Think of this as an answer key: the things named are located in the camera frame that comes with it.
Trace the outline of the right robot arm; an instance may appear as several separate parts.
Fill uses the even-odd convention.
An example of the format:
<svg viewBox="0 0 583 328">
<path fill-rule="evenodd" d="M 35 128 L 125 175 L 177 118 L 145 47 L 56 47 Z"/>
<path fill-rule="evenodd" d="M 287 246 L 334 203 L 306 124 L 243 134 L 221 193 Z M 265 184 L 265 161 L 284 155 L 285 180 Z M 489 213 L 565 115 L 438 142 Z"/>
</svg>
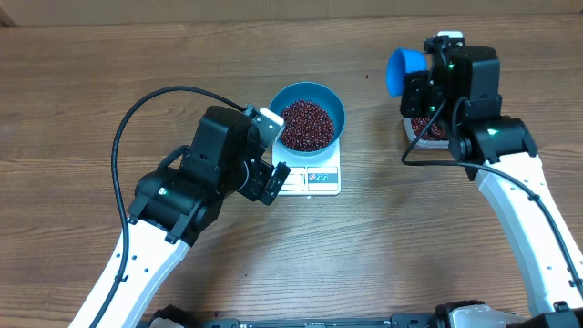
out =
<svg viewBox="0 0 583 328">
<path fill-rule="evenodd" d="M 436 307 L 438 327 L 579 327 L 582 252 L 547 186 L 538 147 L 526 124 L 501 113 L 500 61 L 494 48 L 469 46 L 459 32 L 398 48 L 386 85 L 404 118 L 428 118 L 445 131 L 449 160 L 461 167 L 499 219 L 516 258 L 530 316 L 476 300 Z"/>
</svg>

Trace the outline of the red beans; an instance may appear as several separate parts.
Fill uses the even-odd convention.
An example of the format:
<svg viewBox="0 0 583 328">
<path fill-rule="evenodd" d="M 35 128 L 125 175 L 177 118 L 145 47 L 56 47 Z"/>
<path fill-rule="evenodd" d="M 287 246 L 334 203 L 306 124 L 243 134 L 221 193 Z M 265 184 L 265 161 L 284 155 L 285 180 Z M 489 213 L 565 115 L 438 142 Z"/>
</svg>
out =
<svg viewBox="0 0 583 328">
<path fill-rule="evenodd" d="M 323 107 L 312 100 L 296 100 L 281 112 L 281 116 L 286 124 L 281 143 L 287 148 L 312 152 L 332 142 L 333 121 Z"/>
</svg>

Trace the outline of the blue plastic measuring scoop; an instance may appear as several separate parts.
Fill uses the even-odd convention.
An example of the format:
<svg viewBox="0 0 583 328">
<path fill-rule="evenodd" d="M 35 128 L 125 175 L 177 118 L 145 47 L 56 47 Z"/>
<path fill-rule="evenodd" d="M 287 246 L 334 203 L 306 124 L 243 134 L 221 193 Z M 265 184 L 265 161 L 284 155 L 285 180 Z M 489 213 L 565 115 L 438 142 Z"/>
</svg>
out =
<svg viewBox="0 0 583 328">
<path fill-rule="evenodd" d="M 427 61 L 423 52 L 399 47 L 391 54 L 386 68 L 386 86 L 391 97 L 404 93 L 407 74 L 427 76 Z"/>
</svg>

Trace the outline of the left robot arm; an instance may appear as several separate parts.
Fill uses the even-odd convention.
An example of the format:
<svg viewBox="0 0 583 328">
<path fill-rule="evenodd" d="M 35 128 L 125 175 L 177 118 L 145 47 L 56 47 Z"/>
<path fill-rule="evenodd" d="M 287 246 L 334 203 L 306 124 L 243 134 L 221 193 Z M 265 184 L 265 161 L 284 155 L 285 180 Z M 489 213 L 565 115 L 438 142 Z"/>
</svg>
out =
<svg viewBox="0 0 583 328">
<path fill-rule="evenodd" d="M 175 149 L 138 182 L 125 211 L 128 230 L 72 326 L 137 326 L 230 194 L 271 205 L 290 170 L 261 156 L 284 129 L 283 118 L 267 108 L 209 107 L 191 145 Z"/>
</svg>

